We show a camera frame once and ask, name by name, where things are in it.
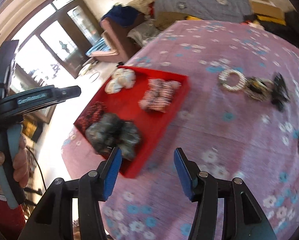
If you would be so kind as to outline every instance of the gray blanket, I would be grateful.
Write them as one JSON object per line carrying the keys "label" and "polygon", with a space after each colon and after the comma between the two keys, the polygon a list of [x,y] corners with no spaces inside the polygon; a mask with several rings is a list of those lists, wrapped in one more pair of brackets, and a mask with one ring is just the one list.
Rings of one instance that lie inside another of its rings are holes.
{"label": "gray blanket", "polygon": [[156,0],[155,18],[159,12],[180,12],[203,20],[240,23],[252,14],[248,0]]}

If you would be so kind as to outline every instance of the floor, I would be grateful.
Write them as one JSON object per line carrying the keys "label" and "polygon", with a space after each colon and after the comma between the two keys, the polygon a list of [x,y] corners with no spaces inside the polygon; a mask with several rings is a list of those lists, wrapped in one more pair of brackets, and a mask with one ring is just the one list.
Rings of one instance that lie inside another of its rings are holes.
{"label": "floor", "polygon": [[[70,133],[74,121],[92,99],[94,94],[100,89],[104,82],[110,77],[117,64],[101,62],[86,75],[79,76],[66,86],[80,86],[82,93],[78,98],[72,98],[64,103],[57,105],[51,122],[46,125],[44,132],[35,145],[35,153],[38,156],[38,163],[42,169],[43,177],[48,187],[56,178],[63,178],[65,181],[71,180],[61,156],[61,147],[63,141]],[[92,76],[97,71],[99,77],[95,80]],[[33,188],[41,188],[44,192],[44,186],[39,169],[36,168],[34,174]],[[37,203],[40,196],[34,195],[33,200]],[[73,219],[78,218],[77,200],[73,200]]]}

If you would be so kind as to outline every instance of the human hand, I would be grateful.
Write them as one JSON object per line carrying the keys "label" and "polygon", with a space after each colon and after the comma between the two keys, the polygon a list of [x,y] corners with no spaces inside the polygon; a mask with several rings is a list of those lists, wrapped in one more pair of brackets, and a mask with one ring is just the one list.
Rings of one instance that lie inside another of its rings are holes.
{"label": "human hand", "polygon": [[[5,155],[0,152],[0,165],[2,165],[5,161]],[[24,188],[28,183],[28,159],[27,159],[27,149],[26,149],[26,141],[23,136],[20,137],[19,140],[19,151],[16,154],[13,161],[14,168],[14,180],[19,183],[19,185]],[[0,186],[0,194],[3,195],[3,191]]]}

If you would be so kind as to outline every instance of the bed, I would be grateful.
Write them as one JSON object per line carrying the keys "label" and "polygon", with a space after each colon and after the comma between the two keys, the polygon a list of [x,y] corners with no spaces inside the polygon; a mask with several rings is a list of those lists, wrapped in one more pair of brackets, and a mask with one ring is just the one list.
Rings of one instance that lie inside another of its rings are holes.
{"label": "bed", "polygon": [[[101,207],[106,230],[121,240],[187,239],[196,204],[183,194],[173,164],[173,150],[182,147],[216,178],[241,177],[278,240],[290,239],[299,226],[299,49],[246,25],[179,21],[127,65],[188,75],[191,90],[141,174],[133,180],[119,175]],[[218,74],[226,68],[268,79],[280,72],[291,98],[285,111],[221,90]],[[62,157],[72,179],[103,160],[76,128]],[[215,239],[222,220],[220,200]]]}

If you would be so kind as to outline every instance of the cable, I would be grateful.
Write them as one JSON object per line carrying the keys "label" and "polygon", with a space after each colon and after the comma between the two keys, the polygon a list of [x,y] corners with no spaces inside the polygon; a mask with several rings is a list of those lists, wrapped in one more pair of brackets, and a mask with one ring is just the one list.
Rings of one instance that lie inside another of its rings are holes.
{"label": "cable", "polygon": [[32,154],[32,156],[33,156],[33,158],[34,158],[34,160],[36,161],[36,163],[37,163],[37,166],[38,166],[38,168],[39,168],[39,171],[40,171],[40,173],[41,173],[41,176],[42,176],[42,181],[43,181],[43,184],[44,184],[44,188],[45,188],[45,191],[47,190],[47,188],[46,188],[46,185],[45,185],[45,180],[44,180],[44,177],[43,177],[43,173],[42,173],[42,170],[41,170],[41,168],[40,168],[40,166],[39,166],[39,164],[38,164],[38,161],[37,161],[37,159],[36,159],[36,157],[35,157],[35,155],[34,155],[34,153],[29,149],[29,147],[27,147],[27,150],[29,150],[29,152]]}

